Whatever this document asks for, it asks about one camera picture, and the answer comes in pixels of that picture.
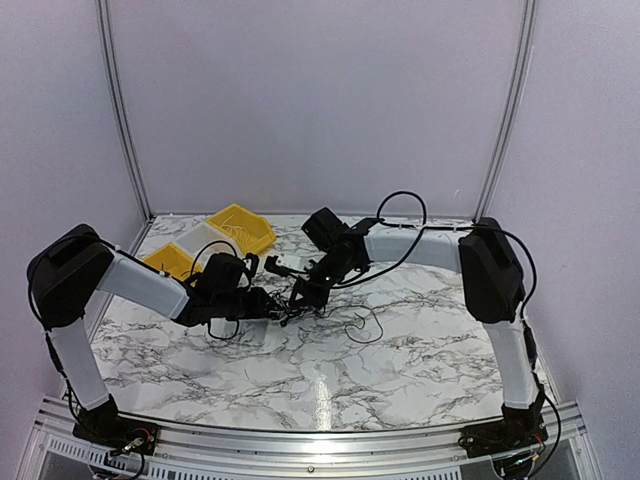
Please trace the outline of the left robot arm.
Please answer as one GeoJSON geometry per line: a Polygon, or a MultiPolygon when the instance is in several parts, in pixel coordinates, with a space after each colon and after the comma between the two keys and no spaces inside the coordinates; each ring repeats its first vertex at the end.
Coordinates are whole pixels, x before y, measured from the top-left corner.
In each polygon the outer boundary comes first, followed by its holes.
{"type": "Polygon", "coordinates": [[[212,255],[184,281],[161,272],[79,224],[28,264],[27,298],[45,331],[56,369],[80,406],[77,422],[106,445],[125,438],[126,423],[99,372],[84,326],[85,308],[106,292],[154,311],[184,327],[213,319],[231,322],[277,315],[277,304],[252,284],[259,260],[212,255]]]}

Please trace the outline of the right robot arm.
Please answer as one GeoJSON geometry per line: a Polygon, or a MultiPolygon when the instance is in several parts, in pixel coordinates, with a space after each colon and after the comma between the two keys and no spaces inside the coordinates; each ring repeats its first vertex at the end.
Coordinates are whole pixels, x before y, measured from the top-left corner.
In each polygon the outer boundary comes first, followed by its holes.
{"type": "Polygon", "coordinates": [[[405,263],[437,267],[462,279],[469,314],[488,334],[503,386],[503,418],[495,438],[515,448],[542,421],[546,401],[535,369],[537,347],[525,320],[535,289],[524,284],[524,269],[512,247],[517,237],[492,217],[469,226],[390,223],[381,215],[349,226],[329,208],[313,213],[303,232],[323,257],[303,268],[289,303],[295,309],[322,309],[331,291],[372,280],[374,263],[394,270],[405,263]]]}

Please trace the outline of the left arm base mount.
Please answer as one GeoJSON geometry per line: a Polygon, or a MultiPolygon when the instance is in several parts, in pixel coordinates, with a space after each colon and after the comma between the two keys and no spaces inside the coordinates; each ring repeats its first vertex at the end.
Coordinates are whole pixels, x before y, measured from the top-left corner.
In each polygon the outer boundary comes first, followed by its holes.
{"type": "Polygon", "coordinates": [[[123,417],[112,395],[100,406],[72,410],[76,438],[109,447],[116,454],[152,455],[158,441],[158,424],[123,417]]]}

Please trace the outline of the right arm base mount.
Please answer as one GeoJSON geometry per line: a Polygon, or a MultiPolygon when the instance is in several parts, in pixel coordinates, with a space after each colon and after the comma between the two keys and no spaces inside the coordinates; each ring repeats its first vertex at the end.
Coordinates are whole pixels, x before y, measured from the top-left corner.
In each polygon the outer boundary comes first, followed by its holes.
{"type": "Polygon", "coordinates": [[[458,445],[469,458],[506,453],[540,445],[548,439],[541,407],[515,409],[503,405],[502,418],[463,427],[458,445]]]}

